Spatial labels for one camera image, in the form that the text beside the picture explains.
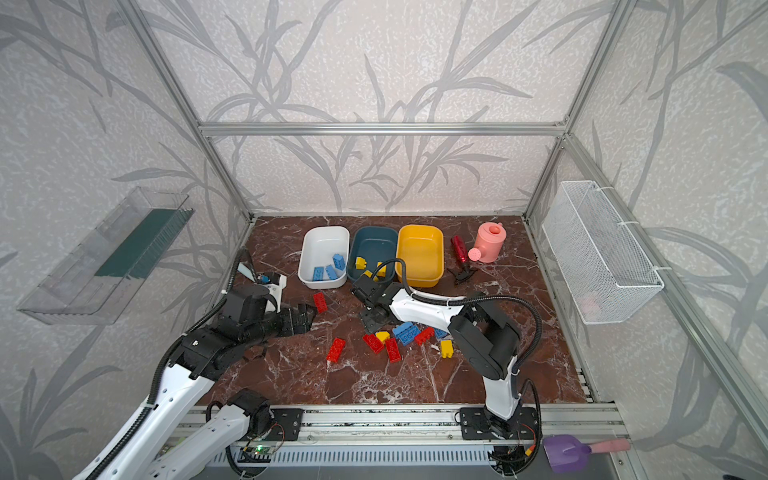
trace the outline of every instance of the black mounting plate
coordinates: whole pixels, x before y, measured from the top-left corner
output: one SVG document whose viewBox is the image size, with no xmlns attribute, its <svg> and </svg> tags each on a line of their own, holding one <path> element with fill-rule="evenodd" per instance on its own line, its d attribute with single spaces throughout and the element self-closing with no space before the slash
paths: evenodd
<svg viewBox="0 0 768 480">
<path fill-rule="evenodd" d="M 464 440 L 499 440 L 499 437 L 491 432 L 491 424 L 485 417 L 483 407 L 465 407 L 458 410 L 459 424 L 462 426 L 462 438 Z M 510 419 L 516 425 L 510 436 L 510 440 L 533 440 L 533 432 L 521 424 L 526 424 L 536 430 L 536 409 L 533 407 L 518 408 Z"/>
<path fill-rule="evenodd" d="M 304 414 L 302 409 L 271 409 L 275 415 L 275 422 L 283 427 L 285 430 L 285 438 L 283 438 L 283 430 L 275 425 L 263 441 L 265 442 L 295 442 L 299 439 L 299 430 L 301 429 L 301 417 Z"/>
</svg>

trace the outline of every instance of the pink shovel handle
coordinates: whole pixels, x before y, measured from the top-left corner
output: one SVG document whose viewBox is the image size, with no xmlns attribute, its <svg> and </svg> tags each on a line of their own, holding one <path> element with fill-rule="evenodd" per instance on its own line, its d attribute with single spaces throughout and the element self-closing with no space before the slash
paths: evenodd
<svg viewBox="0 0 768 480">
<path fill-rule="evenodd" d="M 613 439 L 589 445 L 592 453 L 626 452 L 630 449 L 629 440 Z"/>
</svg>

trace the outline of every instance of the red toy brick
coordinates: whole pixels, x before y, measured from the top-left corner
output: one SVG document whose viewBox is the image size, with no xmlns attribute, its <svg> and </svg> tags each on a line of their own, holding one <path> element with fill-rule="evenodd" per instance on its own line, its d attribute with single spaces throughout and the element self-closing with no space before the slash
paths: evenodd
<svg viewBox="0 0 768 480">
<path fill-rule="evenodd" d="M 326 360 L 329 362 L 338 362 L 339 357 L 341 356 L 341 351 L 344 350 L 344 346 L 346 345 L 346 341 L 342 339 L 333 339 L 333 345 L 331 345 L 331 350 L 328 352 L 328 356 L 326 357 Z"/>
<path fill-rule="evenodd" d="M 374 353 L 379 353 L 384 350 L 384 344 L 376 337 L 376 335 L 365 335 L 362 339 L 366 341 Z"/>
<path fill-rule="evenodd" d="M 422 345 L 427 340 L 431 339 L 435 335 L 435 329 L 432 327 L 429 327 L 428 329 L 425 329 L 423 332 L 421 332 L 419 335 L 414 338 L 416 343 L 419 345 Z"/>
<path fill-rule="evenodd" d="M 315 299 L 315 306 L 317 307 L 318 313 L 323 313 L 328 311 L 328 306 L 326 305 L 326 298 L 323 296 L 322 292 L 315 293 L 312 295 L 312 298 Z"/>
<path fill-rule="evenodd" d="M 384 342 L 384 345 L 386 345 L 386 354 L 389 356 L 389 363 L 395 363 L 402 360 L 400 350 L 397 349 L 397 339 L 388 339 Z"/>
</svg>

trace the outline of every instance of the patterned wall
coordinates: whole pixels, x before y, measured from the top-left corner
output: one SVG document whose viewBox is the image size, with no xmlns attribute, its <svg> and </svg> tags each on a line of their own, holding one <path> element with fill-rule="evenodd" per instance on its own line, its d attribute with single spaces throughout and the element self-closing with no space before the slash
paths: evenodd
<svg viewBox="0 0 768 480">
<path fill-rule="evenodd" d="M 204 121 L 445 122 L 562 120 L 614 0 L 140 4 Z M 551 143 L 236 137 L 218 147 L 265 214 L 519 212 Z"/>
<path fill-rule="evenodd" d="M 247 226 L 109 2 L 0 5 L 0 477 L 70 478 L 146 396 Z M 118 321 L 15 307 L 135 186 L 196 211 Z"/>
<path fill-rule="evenodd" d="M 638 5 L 576 134 L 768 392 L 768 2 Z M 580 179 L 563 160 L 550 195 Z M 545 262 L 557 278 L 546 248 Z M 562 280 L 555 289 L 569 298 Z M 572 305 L 565 314 L 651 478 L 768 478 L 768 459 L 661 298 L 617 325 L 585 327 Z"/>
</svg>

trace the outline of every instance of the yellow bin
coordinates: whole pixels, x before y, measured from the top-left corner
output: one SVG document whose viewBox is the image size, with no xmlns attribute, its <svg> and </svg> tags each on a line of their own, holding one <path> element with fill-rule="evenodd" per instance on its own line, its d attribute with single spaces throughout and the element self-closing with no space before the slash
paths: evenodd
<svg viewBox="0 0 768 480">
<path fill-rule="evenodd" d="M 432 225 L 405 225 L 397 238 L 397 257 L 406 262 L 410 286 L 427 288 L 437 285 L 445 266 L 442 231 Z M 402 280 L 399 263 L 396 272 Z"/>
</svg>

